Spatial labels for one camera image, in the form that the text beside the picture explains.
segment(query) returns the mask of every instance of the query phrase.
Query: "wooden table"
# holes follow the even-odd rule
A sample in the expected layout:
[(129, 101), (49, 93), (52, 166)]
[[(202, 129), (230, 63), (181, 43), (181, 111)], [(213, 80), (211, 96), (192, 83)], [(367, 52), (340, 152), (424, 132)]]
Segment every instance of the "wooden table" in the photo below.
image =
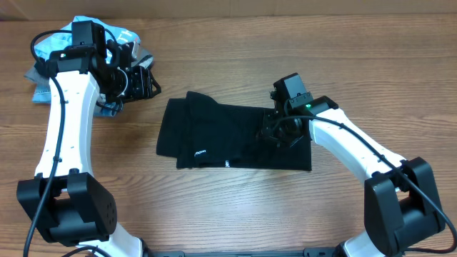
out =
[[(457, 15), (132, 19), (156, 57), (163, 93), (94, 119), (92, 165), (114, 195), (119, 222), (155, 250), (266, 251), (336, 246), (363, 230), (363, 190), (313, 145), (313, 171), (176, 170), (156, 155), (169, 98), (187, 91), (219, 103), (273, 107), (272, 83), (299, 72), (377, 142), (433, 167), (441, 202), (457, 222)], [(49, 106), (31, 103), (23, 75), (30, 40), (68, 21), (1, 22), (0, 255), (19, 256), (30, 220), (16, 200), (46, 137)], [(448, 230), (421, 243), (450, 246)], [(35, 233), (32, 256), (70, 249)]]

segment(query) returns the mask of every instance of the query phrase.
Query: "small white logo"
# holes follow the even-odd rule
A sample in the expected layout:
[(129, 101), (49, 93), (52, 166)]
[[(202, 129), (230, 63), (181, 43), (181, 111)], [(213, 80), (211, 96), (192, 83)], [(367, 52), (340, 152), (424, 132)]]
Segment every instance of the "small white logo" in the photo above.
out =
[(196, 153), (194, 154), (194, 157), (197, 156), (197, 155), (199, 155), (200, 153), (206, 153), (206, 150), (201, 150), (201, 151), (196, 152)]

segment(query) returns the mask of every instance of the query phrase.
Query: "black cable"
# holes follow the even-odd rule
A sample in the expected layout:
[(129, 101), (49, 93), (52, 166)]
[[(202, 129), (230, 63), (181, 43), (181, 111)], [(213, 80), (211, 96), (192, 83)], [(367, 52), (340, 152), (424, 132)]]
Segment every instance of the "black cable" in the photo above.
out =
[(351, 133), (353, 136), (355, 136), (360, 142), (362, 142), (370, 151), (372, 151), (382, 162), (384, 162), (387, 166), (392, 168), (416, 193), (418, 193), (426, 202), (428, 202), (433, 209), (444, 219), (444, 222), (448, 224), (449, 229), (451, 230), (452, 236), (453, 236), (453, 243), (450, 248), (443, 249), (443, 250), (435, 250), (435, 249), (429, 249), (429, 248), (407, 248), (406, 251), (415, 251), (415, 252), (421, 252), (421, 253), (437, 253), (437, 254), (445, 254), (445, 253), (452, 253), (455, 251), (457, 248), (457, 231), (456, 227), (452, 224), (452, 221), (450, 220), (449, 217), (419, 188), (417, 185), (412, 182), (403, 172), (400, 171), (395, 165), (393, 165), (390, 161), (386, 159), (386, 157), (383, 154), (380, 154), (374, 147), (372, 147), (371, 144), (369, 144), (362, 136), (360, 136), (357, 132), (352, 130), (351, 128), (347, 127), (343, 123), (339, 123), (337, 121), (333, 121), (331, 119), (326, 119), (322, 117), (317, 117), (317, 116), (287, 116), (280, 118), (274, 122), (277, 122), (275, 127), (277, 125), (285, 120), (289, 119), (307, 119), (307, 120), (318, 120), (318, 121), (325, 121), (327, 123), (333, 124), (335, 126), (338, 126), (342, 129), (345, 129), (347, 132)]
[(31, 43), (30, 43), (30, 52), (31, 52), (31, 55), (34, 57), (35, 61), (40, 62), (40, 60), (39, 60), (39, 58), (38, 58), (38, 56), (36, 55), (36, 52), (35, 52), (35, 43), (36, 43), (36, 41), (39, 38), (41, 38), (42, 36), (49, 35), (49, 34), (55, 34), (55, 33), (71, 33), (71, 31), (64, 30), (64, 29), (55, 29), (55, 30), (45, 31), (43, 33), (40, 33), (40, 34), (36, 35), (34, 37), (34, 39), (31, 40)]
[[(30, 50), (31, 50), (31, 55), (35, 58), (37, 62), (40, 64), (44, 65), (38, 56), (36, 55), (35, 52), (35, 43), (36, 41), (45, 35), (48, 34), (54, 34), (54, 33), (71, 33), (71, 31), (67, 30), (52, 30), (52, 31), (45, 31), (43, 33), (40, 33), (32, 39), (30, 43)], [(56, 84), (57, 91), (59, 92), (59, 98), (60, 98), (60, 103), (61, 103), (61, 115), (60, 115), (60, 125), (59, 125), (59, 135), (57, 136), (57, 144), (56, 144), (56, 153), (54, 154), (54, 162), (52, 163), (52, 168), (51, 168), (51, 173), (49, 174), (48, 177), (48, 182), (46, 184), (46, 187), (44, 188), (43, 195), (41, 196), (40, 202), (38, 204), (38, 207), (36, 208), (35, 216), (31, 222), (29, 233), (27, 234), (26, 242), (24, 244), (24, 257), (27, 257), (29, 255), (29, 250), (30, 250), (30, 244), (31, 244), (31, 239), (34, 237), (34, 231), (36, 228), (36, 225), (38, 223), (38, 220), (40, 218), (41, 212), (43, 210), (44, 204), (48, 201), (49, 199), (49, 192), (51, 191), (51, 185), (52, 181), (54, 179), (54, 176), (56, 175), (57, 171), (57, 164), (60, 162), (60, 148), (62, 145), (62, 138), (64, 136), (64, 125), (65, 125), (65, 97), (64, 97), (64, 92), (62, 91), (62, 88), (60, 87), (59, 82), (56, 80), (55, 77), (51, 77), (52, 81), (54, 84)]]
[(36, 228), (36, 224), (40, 219), (41, 211), (43, 210), (44, 205), (49, 199), (49, 192), (51, 191), (52, 181), (54, 176), (56, 175), (57, 171), (57, 164), (60, 162), (60, 148), (62, 145), (62, 138), (64, 136), (64, 125), (65, 125), (65, 98), (64, 92), (60, 87), (57, 79), (55, 77), (51, 77), (52, 81), (56, 84), (57, 91), (59, 92), (60, 104), (61, 104), (61, 115), (60, 115), (60, 126), (59, 126), (59, 135), (57, 136), (57, 144), (56, 144), (56, 153), (54, 154), (54, 162), (52, 163), (51, 173), (49, 174), (48, 182), (46, 187), (44, 188), (43, 195), (41, 196), (40, 202), (38, 207), (36, 208), (34, 219), (31, 222), (29, 233), (27, 234), (26, 243), (24, 245), (24, 257), (29, 255), (30, 243), (31, 239), (34, 237), (34, 231)]
[(96, 246), (83, 246), (81, 248), (77, 248), (77, 249), (72, 250), (71, 252), (63, 255), (62, 257), (70, 257), (70, 256), (73, 256), (73, 255), (75, 255), (77, 253), (80, 253), (82, 251), (92, 251), (92, 253), (97, 252), (97, 253), (100, 253), (103, 257), (110, 257), (110, 255), (107, 252), (101, 250), (100, 248), (98, 248)]

